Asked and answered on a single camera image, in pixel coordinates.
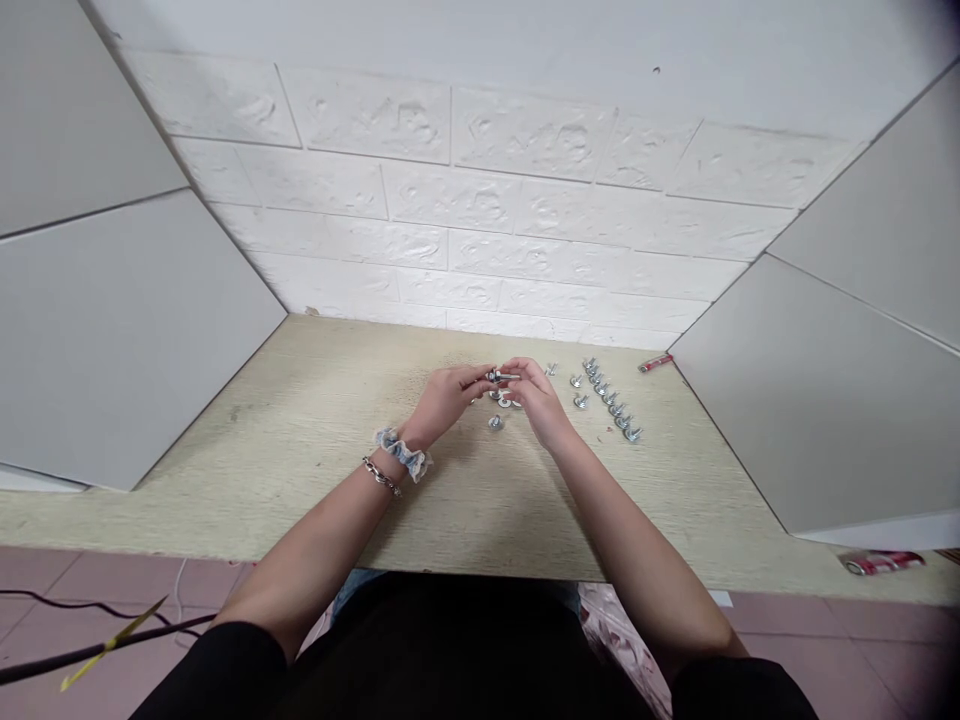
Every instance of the forearm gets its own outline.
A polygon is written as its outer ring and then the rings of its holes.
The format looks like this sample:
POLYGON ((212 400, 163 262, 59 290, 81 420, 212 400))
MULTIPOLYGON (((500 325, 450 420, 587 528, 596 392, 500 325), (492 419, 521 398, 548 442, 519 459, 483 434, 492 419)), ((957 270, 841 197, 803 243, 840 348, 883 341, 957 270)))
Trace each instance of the forearm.
POLYGON ((668 680, 696 657, 746 656, 690 566, 572 428, 551 454, 624 609, 668 680))
MULTIPOLYGON (((400 483, 406 468, 383 450, 373 464, 400 483)), ((393 493, 360 465, 297 522, 224 605, 214 625, 245 620, 270 632, 292 662, 336 597, 393 493)))

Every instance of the person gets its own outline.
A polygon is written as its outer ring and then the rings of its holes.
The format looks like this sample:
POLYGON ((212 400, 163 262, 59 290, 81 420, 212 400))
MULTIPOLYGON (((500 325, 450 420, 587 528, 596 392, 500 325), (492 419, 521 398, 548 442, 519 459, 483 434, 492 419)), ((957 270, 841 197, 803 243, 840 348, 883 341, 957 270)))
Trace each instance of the person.
MULTIPOLYGON (((495 389, 486 379, 495 368, 433 372, 396 429, 407 455, 495 389)), ((514 358, 501 372, 520 376, 506 387, 664 673, 674 718, 816 717, 779 665, 748 656, 694 572, 574 430, 539 364, 514 358)), ((381 574, 344 588, 351 595, 342 602, 341 593, 329 631, 298 656, 393 501, 390 486, 409 474, 403 453, 381 445, 369 458, 381 478, 359 465, 297 522, 133 717, 652 717, 546 581, 381 574)))

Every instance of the hand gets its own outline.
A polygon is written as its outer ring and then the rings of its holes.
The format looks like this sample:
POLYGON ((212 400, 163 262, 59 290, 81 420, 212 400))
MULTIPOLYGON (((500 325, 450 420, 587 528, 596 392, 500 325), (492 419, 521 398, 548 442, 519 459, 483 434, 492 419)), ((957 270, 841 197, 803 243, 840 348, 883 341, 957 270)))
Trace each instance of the hand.
POLYGON ((523 405, 530 426, 544 448, 552 453, 568 439, 578 437, 540 363, 530 358, 513 358, 505 362, 500 371, 520 376, 520 380, 510 380, 507 388, 523 405))
POLYGON ((460 419, 471 400, 497 386, 484 377, 496 368, 488 365, 458 365, 434 370, 427 380, 413 415, 398 434, 411 450, 426 450, 460 419))

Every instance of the person's right hand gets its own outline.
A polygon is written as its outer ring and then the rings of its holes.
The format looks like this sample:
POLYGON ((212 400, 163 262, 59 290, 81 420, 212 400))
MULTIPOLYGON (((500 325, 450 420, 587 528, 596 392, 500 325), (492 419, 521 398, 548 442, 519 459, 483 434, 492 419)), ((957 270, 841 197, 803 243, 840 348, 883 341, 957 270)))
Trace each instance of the person's right hand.
POLYGON ((536 360, 513 358, 505 362, 500 371, 520 376, 520 380, 508 381, 507 388, 523 405, 530 426, 544 448, 553 452, 570 437, 576 437, 577 431, 564 412, 560 398, 536 360))

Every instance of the blue lace scrunchie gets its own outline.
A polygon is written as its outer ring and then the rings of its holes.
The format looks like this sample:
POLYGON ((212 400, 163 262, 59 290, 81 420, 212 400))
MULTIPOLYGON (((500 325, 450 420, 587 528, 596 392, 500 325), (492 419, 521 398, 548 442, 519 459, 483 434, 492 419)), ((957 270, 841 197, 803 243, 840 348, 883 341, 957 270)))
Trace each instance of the blue lace scrunchie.
POLYGON ((404 464, 414 483, 420 482, 420 478, 426 475, 427 469, 433 465, 433 458, 430 457, 430 453, 423 452, 423 450, 411 452, 403 440, 397 437, 396 428, 378 430, 376 435, 373 436, 373 440, 404 464))

